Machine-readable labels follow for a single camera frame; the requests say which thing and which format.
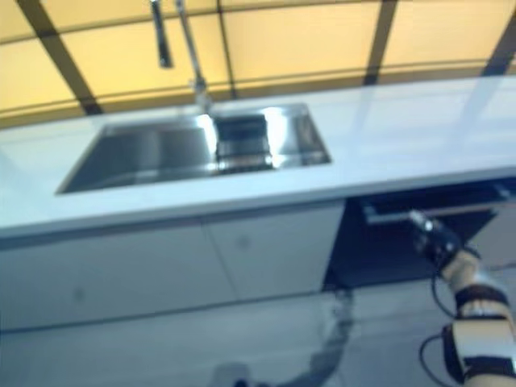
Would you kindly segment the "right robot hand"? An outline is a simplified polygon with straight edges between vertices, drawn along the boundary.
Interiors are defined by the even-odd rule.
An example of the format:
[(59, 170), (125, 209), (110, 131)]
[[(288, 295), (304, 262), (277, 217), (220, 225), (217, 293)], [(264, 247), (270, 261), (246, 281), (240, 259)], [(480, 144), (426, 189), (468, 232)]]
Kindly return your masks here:
[(420, 210), (412, 210), (409, 221), (416, 251), (436, 268), (448, 264), (463, 247), (453, 230)]

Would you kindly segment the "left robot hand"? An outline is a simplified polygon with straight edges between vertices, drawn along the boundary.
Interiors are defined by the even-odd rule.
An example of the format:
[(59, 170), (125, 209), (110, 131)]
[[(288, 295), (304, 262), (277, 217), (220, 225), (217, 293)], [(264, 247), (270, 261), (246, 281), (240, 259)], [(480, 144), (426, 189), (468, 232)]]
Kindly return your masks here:
[(331, 307), (332, 330), (338, 336), (344, 337), (354, 323), (354, 294), (349, 289), (336, 289), (333, 292), (333, 297), (334, 303)]

